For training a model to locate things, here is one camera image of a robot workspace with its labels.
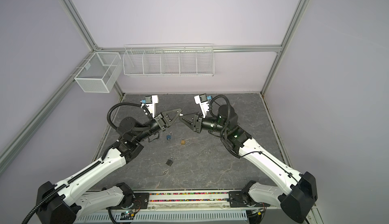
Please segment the blue padlock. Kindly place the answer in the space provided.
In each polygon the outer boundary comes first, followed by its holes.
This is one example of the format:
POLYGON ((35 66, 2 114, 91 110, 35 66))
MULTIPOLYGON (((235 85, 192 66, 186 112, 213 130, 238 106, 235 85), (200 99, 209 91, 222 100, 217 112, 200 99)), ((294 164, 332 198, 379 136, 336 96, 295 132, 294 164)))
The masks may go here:
POLYGON ((166 135, 167 142, 169 143, 172 140, 173 132, 170 132, 168 135, 166 135))

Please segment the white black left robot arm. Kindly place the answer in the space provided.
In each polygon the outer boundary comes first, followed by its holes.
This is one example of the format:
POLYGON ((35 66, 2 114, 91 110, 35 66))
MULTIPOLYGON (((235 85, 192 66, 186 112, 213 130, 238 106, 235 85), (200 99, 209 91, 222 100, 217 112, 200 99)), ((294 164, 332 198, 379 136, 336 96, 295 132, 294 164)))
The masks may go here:
POLYGON ((37 215, 42 224, 73 224, 77 219, 110 207, 131 207, 135 201, 133 190, 126 183, 87 195, 86 192, 115 170, 134 160, 143 150, 141 142, 171 127, 182 115, 182 109, 155 114, 144 103, 121 102, 112 106, 107 121, 119 138, 102 156, 77 173, 60 180, 42 184, 37 192, 36 205, 22 221, 27 224, 37 215), (140 123, 133 117, 124 118, 119 125, 111 119, 112 112, 121 106, 144 110, 148 121, 140 123))

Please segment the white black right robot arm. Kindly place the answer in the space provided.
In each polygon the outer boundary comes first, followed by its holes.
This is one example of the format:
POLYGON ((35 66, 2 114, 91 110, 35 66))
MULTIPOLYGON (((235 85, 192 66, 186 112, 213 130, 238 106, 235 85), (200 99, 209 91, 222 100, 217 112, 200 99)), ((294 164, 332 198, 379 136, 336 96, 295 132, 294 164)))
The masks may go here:
POLYGON ((249 181, 239 192, 230 192, 232 207, 276 206, 293 221, 308 222, 308 215, 318 199, 315 177, 300 173, 273 156, 238 123, 239 116, 225 95, 214 98, 195 96, 200 113, 180 114, 179 120, 196 133, 207 131, 218 137, 230 154, 246 159, 265 173, 275 187, 249 181))

